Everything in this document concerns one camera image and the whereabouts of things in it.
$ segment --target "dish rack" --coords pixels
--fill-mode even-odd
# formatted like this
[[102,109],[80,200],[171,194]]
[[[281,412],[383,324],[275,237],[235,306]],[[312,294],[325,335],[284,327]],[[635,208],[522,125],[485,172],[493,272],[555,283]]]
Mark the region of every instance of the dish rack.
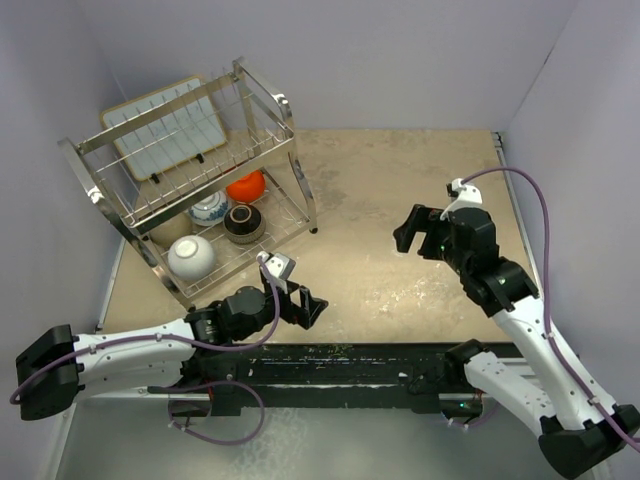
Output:
[[[74,144],[63,139],[58,145],[91,202],[140,254],[167,290],[186,309],[192,309],[198,297],[249,266],[261,250],[273,250],[304,230],[316,233],[316,207],[298,160],[289,102],[242,57],[233,62],[231,72],[172,97],[83,142]],[[213,105],[213,113],[203,117],[205,109],[198,108],[201,102]],[[199,111],[197,118],[192,117],[193,111]],[[167,118],[174,118],[172,125],[178,127],[158,133],[157,128],[150,126]],[[226,138],[224,144],[208,151],[198,149],[195,156],[168,170],[158,169],[144,180],[137,180],[127,168],[125,162],[131,156],[140,158],[146,154],[152,161],[151,152],[158,155],[168,142],[178,148],[187,141],[194,149],[198,145],[213,145],[203,138],[211,126],[224,129],[218,132]],[[148,130],[145,144],[119,154],[114,144],[125,135],[131,138],[130,134],[140,140],[141,129]],[[149,135],[153,136],[152,141],[148,141]],[[288,161],[296,180],[292,183],[293,190],[297,184],[305,208],[296,203],[293,192],[278,183],[267,168],[282,159]],[[148,232],[255,170],[262,171],[267,184],[264,194],[253,202],[267,221],[265,234],[251,244],[237,245],[224,236],[221,225],[194,226],[195,234],[213,244],[217,264],[209,276],[198,282],[177,278],[167,266],[167,252],[150,240]]]

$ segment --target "dark brown bowl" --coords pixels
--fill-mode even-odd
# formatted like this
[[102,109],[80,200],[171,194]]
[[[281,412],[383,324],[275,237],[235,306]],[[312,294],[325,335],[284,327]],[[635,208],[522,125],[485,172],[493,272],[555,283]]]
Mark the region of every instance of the dark brown bowl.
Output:
[[224,216],[223,223],[227,238],[239,244],[255,242],[267,228],[262,213],[253,205],[236,205]]

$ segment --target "beige countertop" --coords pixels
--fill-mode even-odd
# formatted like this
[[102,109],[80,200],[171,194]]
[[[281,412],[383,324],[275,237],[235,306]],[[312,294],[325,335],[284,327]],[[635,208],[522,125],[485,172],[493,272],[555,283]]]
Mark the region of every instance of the beige countertop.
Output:
[[[328,300],[330,307],[310,331],[283,322],[272,341],[508,340],[466,298],[446,264],[422,260],[415,253],[417,245],[401,255],[392,238],[414,203],[443,208],[448,203],[445,186],[452,179],[499,165],[490,132],[313,130],[297,135],[302,168],[318,203],[319,232],[305,232],[278,251],[297,262],[291,279]],[[268,169],[284,185],[292,181],[285,163]],[[502,255],[531,273],[504,177],[495,173],[474,183],[497,226]],[[242,285],[259,285],[257,266],[196,304],[224,298]],[[184,314],[126,244],[104,331],[148,327]]]

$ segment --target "white wall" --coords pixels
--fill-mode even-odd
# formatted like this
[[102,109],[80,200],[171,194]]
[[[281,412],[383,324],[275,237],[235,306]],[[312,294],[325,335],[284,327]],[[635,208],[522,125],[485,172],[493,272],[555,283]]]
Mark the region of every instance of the white wall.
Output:
[[[506,134],[507,161],[537,178],[551,209],[556,322],[620,403],[640,406],[640,2],[582,0]],[[518,182],[541,260],[542,224]],[[640,457],[613,460],[621,480]]]
[[244,55],[302,128],[504,129],[577,0],[80,0],[125,92]]
[[76,4],[0,2],[2,478],[36,478],[53,425],[9,407],[15,357],[51,326],[95,326],[118,241],[56,142],[96,133],[121,101]]

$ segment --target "bowl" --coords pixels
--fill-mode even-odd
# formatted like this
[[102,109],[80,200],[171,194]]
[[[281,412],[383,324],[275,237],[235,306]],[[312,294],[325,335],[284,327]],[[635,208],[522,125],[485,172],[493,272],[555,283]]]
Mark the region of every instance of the bowl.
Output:
[[227,194],[238,203],[251,203],[264,193],[266,183],[260,170],[251,172],[227,187]]
[[224,233],[233,243],[255,242],[267,229],[267,222],[253,205],[236,205],[224,216]]
[[171,245],[167,263],[178,278],[197,282],[213,272],[216,253],[204,238],[187,235]]
[[187,210],[193,223],[201,227],[213,227],[222,222],[230,202],[224,192],[216,192]]
[[184,213],[171,217],[166,222],[158,225],[149,232],[149,236],[153,243],[163,248],[170,248],[173,243],[180,237],[191,235],[191,219]]

